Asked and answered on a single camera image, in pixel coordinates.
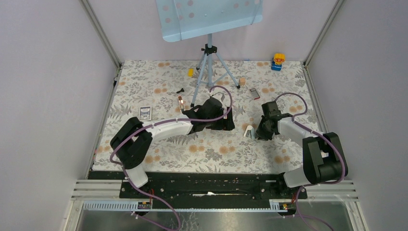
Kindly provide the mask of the blue stapler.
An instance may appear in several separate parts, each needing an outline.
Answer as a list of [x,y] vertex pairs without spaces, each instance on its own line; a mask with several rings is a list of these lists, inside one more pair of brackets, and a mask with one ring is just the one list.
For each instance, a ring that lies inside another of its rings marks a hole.
[[245,138],[255,139],[255,129],[253,126],[248,125],[245,129],[244,135]]

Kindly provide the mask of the pink stapler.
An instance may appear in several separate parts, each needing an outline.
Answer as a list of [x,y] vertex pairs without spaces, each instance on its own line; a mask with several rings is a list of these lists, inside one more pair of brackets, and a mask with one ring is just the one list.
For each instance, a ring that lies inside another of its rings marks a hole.
[[179,106],[179,110],[180,112],[184,112],[185,111],[185,106],[184,106],[184,100],[181,96],[178,96],[178,106]]

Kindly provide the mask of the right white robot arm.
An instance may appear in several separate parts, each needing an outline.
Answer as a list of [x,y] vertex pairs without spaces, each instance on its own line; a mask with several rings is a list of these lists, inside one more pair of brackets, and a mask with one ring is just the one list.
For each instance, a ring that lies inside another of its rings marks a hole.
[[336,133],[321,134],[300,124],[291,114],[283,114],[275,101],[262,104],[262,111],[255,132],[259,140],[283,135],[302,148],[303,165],[282,174],[283,181],[276,185],[278,196],[288,198],[295,187],[338,182],[347,176],[347,163]]

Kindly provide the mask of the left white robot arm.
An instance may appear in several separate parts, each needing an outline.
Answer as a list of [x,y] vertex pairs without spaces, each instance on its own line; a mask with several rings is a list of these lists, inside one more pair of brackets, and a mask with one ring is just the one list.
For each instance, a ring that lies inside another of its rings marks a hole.
[[137,117],[130,118],[110,141],[113,153],[125,176],[132,182],[131,192],[138,198],[149,193],[148,176],[142,163],[150,148],[156,141],[180,135],[190,135],[204,129],[233,130],[232,107],[223,106],[214,97],[207,99],[202,105],[193,106],[173,119],[140,121]]

